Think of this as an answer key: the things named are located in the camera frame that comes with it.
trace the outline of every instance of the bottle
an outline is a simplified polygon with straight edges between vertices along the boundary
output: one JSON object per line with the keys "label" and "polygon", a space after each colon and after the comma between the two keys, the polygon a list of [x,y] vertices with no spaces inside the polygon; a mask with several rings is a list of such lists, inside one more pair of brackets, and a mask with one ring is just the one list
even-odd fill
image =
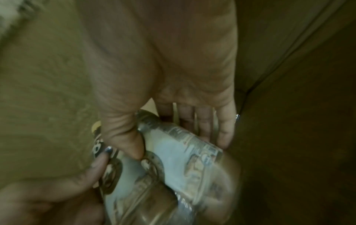
{"label": "bottle", "polygon": [[140,110],[136,118],[145,141],[143,167],[209,221],[227,222],[238,198],[239,164],[228,152],[153,113]]}
{"label": "bottle", "polygon": [[[100,121],[92,126],[94,157],[110,148],[101,138],[100,127]],[[177,211],[175,193],[148,174],[139,161],[117,149],[113,149],[99,187],[112,225],[165,225]]]}

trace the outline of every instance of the brown wooden surface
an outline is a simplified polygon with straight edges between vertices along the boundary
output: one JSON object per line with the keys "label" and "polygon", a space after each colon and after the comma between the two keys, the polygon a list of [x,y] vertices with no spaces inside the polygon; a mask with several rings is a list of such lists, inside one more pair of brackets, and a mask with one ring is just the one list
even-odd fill
{"label": "brown wooden surface", "polygon": [[[356,224],[355,1],[240,1],[238,11],[239,102],[260,84],[230,149],[245,176],[229,224]],[[72,1],[52,0],[1,50],[0,186],[90,162],[97,114],[78,32]]]}

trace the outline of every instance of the finger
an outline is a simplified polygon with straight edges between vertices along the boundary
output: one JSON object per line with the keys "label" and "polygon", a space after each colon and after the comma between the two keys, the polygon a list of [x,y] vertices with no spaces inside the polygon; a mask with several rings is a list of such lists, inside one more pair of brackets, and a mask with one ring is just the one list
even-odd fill
{"label": "finger", "polygon": [[135,114],[102,117],[102,135],[104,141],[134,159],[142,159],[144,142],[137,131]]}
{"label": "finger", "polygon": [[89,169],[75,176],[22,181],[10,185],[12,200],[61,202],[89,190],[104,174],[109,153],[100,154]]}
{"label": "finger", "polygon": [[173,104],[168,103],[157,103],[156,104],[156,109],[158,112],[159,117],[161,118],[162,121],[164,122],[173,122]]}
{"label": "finger", "polygon": [[197,114],[199,137],[209,142],[212,133],[212,108],[209,106],[196,107],[195,113]]}
{"label": "finger", "polygon": [[104,206],[102,204],[90,204],[80,210],[76,225],[101,225],[104,221]]}
{"label": "finger", "polygon": [[234,137],[236,107],[232,100],[227,105],[217,108],[216,115],[219,122],[219,133],[216,144],[221,149],[226,149]]}
{"label": "finger", "polygon": [[194,107],[177,104],[177,111],[181,127],[194,133]]}

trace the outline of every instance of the human hand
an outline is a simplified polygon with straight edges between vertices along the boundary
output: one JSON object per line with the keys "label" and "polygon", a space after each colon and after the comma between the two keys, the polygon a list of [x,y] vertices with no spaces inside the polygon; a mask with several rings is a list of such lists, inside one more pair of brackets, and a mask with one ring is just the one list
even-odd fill
{"label": "human hand", "polygon": [[103,175],[102,153],[86,171],[67,178],[21,181],[0,190],[1,225],[101,225],[104,208],[92,186]]}
{"label": "human hand", "polygon": [[234,0],[78,0],[85,59],[105,142],[134,158],[144,145],[134,113],[150,98],[165,121],[177,103],[181,126],[217,146],[234,134],[237,21]]}

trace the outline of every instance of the person's right hand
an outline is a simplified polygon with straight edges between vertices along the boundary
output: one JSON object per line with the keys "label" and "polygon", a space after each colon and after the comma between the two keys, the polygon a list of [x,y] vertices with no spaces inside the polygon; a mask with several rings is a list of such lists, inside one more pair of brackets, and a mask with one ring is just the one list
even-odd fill
{"label": "person's right hand", "polygon": [[134,158],[143,141],[134,113],[153,98],[170,121],[209,141],[217,112],[217,146],[234,133],[237,21],[233,0],[79,0],[85,59],[105,142]]}

